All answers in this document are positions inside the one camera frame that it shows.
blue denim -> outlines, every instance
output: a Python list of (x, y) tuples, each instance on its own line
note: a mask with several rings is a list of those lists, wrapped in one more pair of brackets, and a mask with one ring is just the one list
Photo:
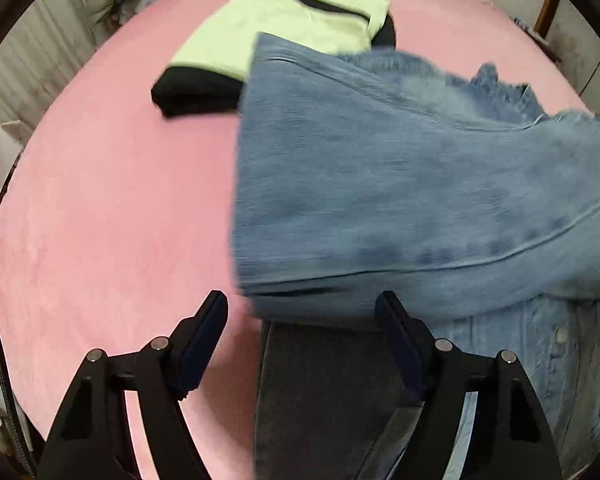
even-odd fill
[(382, 51), (387, 80), (368, 69), (374, 55), (359, 68), (261, 36), (241, 97), (233, 233), (258, 316), (360, 326), (394, 290), (441, 322), (595, 266), (599, 118), (535, 117), (532, 92), (490, 66), (463, 82)]
[[(266, 35), (240, 108), (234, 254), (268, 320), (256, 478), (390, 476), (418, 409), (381, 334), (351, 330), (372, 328), (387, 289), (464, 351), (515, 351), (565, 475), (590, 462), (600, 302), (568, 294), (600, 294), (600, 118), (549, 117), (488, 64), (464, 80), (400, 52), (336, 58)], [(468, 396), (448, 480), (474, 409)]]

